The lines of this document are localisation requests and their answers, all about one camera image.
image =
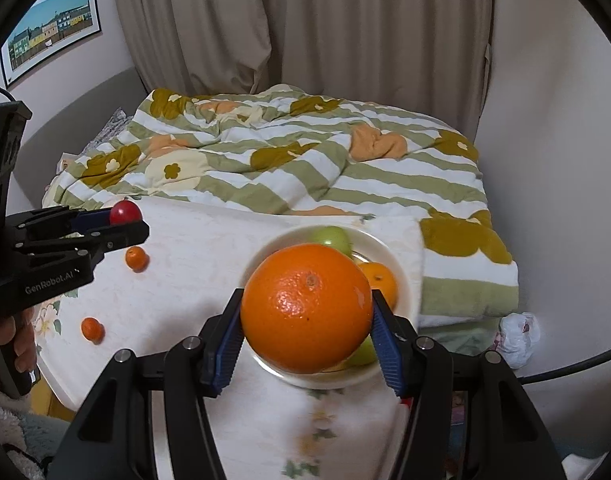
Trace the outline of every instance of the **plate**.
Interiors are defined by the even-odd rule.
[[[248,279],[254,270],[272,253],[280,249],[290,247],[297,244],[308,243],[311,240],[313,232],[320,229],[321,225],[299,227],[290,229],[273,240],[265,244],[250,260],[250,263],[244,271],[240,286],[246,286]],[[352,243],[353,254],[356,259],[361,261],[379,262],[386,265],[392,270],[396,278],[399,288],[399,300],[396,305],[395,313],[397,316],[404,316],[412,320],[414,312],[412,309],[413,301],[411,294],[411,286],[406,273],[403,271],[399,259],[395,252],[391,250],[383,241],[361,229],[350,227],[347,225],[339,225],[349,237]],[[298,386],[300,388],[310,388],[312,390],[334,390],[337,388],[346,388],[353,384],[361,383],[374,377],[380,372],[379,363],[375,362],[369,365],[346,368],[345,370],[337,370],[333,372],[320,372],[317,374],[292,374],[280,368],[276,368],[263,360],[258,354],[248,345],[247,348],[252,352],[254,360],[268,373],[280,378],[286,383]]]

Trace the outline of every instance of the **bolt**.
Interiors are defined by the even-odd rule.
[[[421,350],[432,350],[434,348],[434,341],[426,336],[421,336],[417,339],[417,346]]]
[[[122,350],[119,350],[115,355],[114,355],[114,360],[118,363],[124,363],[126,362],[128,359],[130,359],[132,357],[132,352],[130,350],[128,350],[127,348],[124,348]]]
[[[197,346],[201,344],[201,339],[195,335],[191,335],[190,337],[186,337],[182,341],[182,346],[186,350],[194,350]]]
[[[501,356],[498,353],[490,350],[489,352],[485,353],[485,360],[493,365],[497,365],[501,362]]]

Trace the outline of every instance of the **curtain fold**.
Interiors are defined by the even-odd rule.
[[[149,89],[185,94],[267,88],[270,38],[261,0],[116,0]]]
[[[471,139],[483,102],[492,0],[117,0],[149,88],[374,101]]]

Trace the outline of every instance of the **white plastic bag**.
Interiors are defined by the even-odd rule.
[[[497,352],[510,368],[524,366],[541,339],[541,329],[534,314],[510,314],[499,323]]]

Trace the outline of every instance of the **painting of houses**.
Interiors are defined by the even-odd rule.
[[[100,30],[96,0],[37,0],[1,49],[6,86]]]

